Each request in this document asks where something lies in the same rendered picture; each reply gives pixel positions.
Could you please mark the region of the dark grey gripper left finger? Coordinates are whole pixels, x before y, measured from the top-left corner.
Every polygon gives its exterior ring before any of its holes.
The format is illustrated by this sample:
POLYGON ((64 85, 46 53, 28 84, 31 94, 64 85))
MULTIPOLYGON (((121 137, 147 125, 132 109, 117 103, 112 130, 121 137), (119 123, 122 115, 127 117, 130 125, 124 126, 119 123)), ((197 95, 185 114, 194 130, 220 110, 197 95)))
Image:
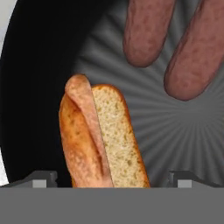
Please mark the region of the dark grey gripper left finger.
POLYGON ((34 171, 26 178, 5 185, 18 188, 55 188, 58 174, 56 171, 34 171))

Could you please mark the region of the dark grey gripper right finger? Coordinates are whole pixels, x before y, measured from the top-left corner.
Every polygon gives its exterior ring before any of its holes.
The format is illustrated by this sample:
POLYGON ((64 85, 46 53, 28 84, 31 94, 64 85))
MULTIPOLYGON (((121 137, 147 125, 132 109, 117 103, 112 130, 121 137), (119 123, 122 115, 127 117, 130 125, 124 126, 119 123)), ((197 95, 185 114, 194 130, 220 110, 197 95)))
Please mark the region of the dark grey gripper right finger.
POLYGON ((172 188, 221 188, 221 185, 201 179, 191 171, 169 171, 167 186, 172 188))

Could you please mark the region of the black bowl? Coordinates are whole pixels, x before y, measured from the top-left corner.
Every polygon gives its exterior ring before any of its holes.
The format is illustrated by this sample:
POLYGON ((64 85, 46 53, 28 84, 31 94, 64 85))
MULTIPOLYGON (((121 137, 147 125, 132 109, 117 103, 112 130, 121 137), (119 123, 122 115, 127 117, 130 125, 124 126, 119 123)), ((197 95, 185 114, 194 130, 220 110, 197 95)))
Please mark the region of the black bowl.
POLYGON ((168 96, 167 64, 199 0, 177 0, 159 58, 146 68, 123 54, 127 0, 0 0, 0 147, 9 181, 55 170, 68 186, 58 112, 67 80, 85 74, 118 87, 150 183, 190 171, 224 186, 224 65, 191 101, 168 96))

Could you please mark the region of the golden brown hot dog bun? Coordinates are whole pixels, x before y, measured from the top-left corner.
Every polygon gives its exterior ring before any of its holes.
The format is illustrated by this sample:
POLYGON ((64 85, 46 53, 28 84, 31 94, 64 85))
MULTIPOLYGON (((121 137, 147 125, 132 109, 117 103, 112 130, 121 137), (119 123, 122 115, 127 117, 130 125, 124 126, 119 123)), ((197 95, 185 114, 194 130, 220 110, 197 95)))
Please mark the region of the golden brown hot dog bun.
POLYGON ((92 87, 86 75, 72 76, 59 106, 59 130, 72 186, 150 186, 126 101, 116 87, 92 87))

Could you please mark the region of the reddish brown sausage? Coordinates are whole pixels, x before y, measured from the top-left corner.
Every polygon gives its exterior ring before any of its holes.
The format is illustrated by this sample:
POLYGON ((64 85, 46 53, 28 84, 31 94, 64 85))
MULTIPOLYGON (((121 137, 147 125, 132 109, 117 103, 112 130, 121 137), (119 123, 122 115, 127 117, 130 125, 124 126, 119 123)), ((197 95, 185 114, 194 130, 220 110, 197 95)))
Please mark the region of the reddish brown sausage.
POLYGON ((129 0, 122 46, 134 67, 147 67, 159 56, 176 0, 129 0))
POLYGON ((189 101, 211 83, 224 60, 224 0, 201 0, 164 76, 165 92, 189 101))

